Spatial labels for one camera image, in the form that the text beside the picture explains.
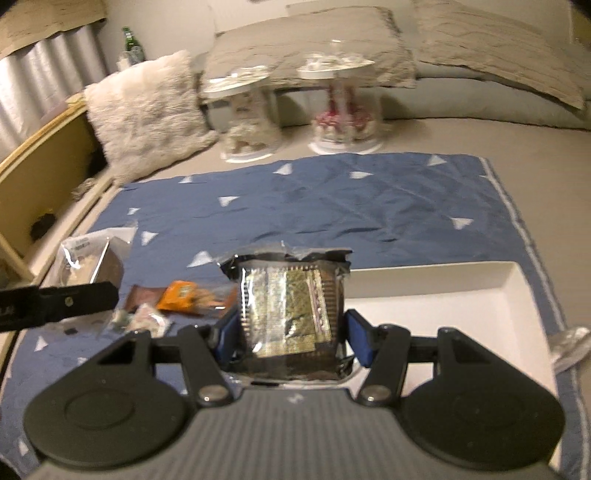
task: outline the curtain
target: curtain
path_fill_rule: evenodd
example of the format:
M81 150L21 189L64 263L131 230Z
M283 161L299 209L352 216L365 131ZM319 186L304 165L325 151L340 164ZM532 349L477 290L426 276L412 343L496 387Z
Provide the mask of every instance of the curtain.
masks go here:
M93 25L58 33L0 60L0 161L107 74Z

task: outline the gray pillow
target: gray pillow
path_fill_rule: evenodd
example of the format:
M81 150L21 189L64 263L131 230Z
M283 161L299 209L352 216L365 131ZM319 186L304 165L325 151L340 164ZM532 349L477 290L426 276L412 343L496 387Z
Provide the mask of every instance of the gray pillow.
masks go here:
M465 7L454 0L414 0L421 35L419 61L466 66L551 95L578 109L581 88L533 27Z
M334 38L347 52L376 62L379 85L414 86L415 65L394 25L391 12L379 7L334 8L275 18L225 32L207 55L204 80L226 76L240 67L266 64L275 88L310 86L298 77L304 54L327 51Z

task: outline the glass jar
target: glass jar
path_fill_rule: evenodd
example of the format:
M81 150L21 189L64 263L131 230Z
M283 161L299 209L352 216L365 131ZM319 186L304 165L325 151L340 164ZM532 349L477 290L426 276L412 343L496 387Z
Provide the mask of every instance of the glass jar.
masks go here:
M382 146L381 108L374 62L358 54L307 55L298 69L317 87L309 92L313 139L318 154L373 153Z
M281 145L277 103L268 87L264 67L239 69L231 75L212 79L203 95L216 107L226 107L230 118L216 129L222 138L222 159L247 163L268 157Z

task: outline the plastic bag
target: plastic bag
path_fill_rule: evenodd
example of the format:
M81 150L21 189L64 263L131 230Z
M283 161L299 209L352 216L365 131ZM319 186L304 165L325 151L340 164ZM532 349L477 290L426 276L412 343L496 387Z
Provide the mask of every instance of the plastic bag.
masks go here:
M108 280L119 287L123 260L129 256L137 229L133 223L65 239L47 274L47 284L65 287Z
M338 380L345 336L349 249L242 249L219 258L240 285L243 355L232 368L256 378Z
M123 260L129 256L137 223L107 228L87 235L66 238L47 274L46 285L71 285L110 281L117 288L123 277ZM72 317L44 327L47 342L72 335L99 335L109 323L111 312Z
M554 373L559 374L578 364L591 352L591 330L579 326L548 337Z
M167 312L222 317L236 303L236 286L204 285L191 281L173 281L156 307Z
M107 335L119 336L129 332L147 330L152 338L160 338L166 335L172 324L171 320L152 305L144 303L136 309L135 313L128 313L121 309L116 310L107 325Z

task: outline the metal screw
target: metal screw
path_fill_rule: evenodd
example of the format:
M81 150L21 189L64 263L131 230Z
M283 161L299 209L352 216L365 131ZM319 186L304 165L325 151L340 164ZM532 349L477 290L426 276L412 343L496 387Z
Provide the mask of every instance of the metal screw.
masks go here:
M369 385L361 391L361 397L368 402L383 402L392 396L388 387L383 385Z
M199 389L199 397L204 401L221 401L229 394L228 389L222 385L206 385Z

